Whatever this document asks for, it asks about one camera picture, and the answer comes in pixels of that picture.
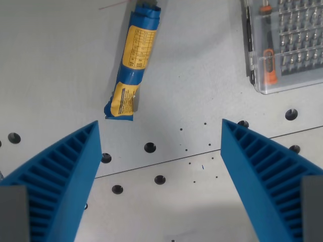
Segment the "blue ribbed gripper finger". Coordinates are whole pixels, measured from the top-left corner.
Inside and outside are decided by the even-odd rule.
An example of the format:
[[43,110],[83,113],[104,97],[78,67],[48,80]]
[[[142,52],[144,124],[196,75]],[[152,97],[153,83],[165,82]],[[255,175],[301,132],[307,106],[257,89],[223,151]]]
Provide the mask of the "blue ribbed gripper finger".
[[303,241],[301,180],[322,169],[279,143],[222,120],[221,157],[259,241]]
[[1,181],[28,194],[31,241],[74,241],[100,161],[98,121],[52,144]]

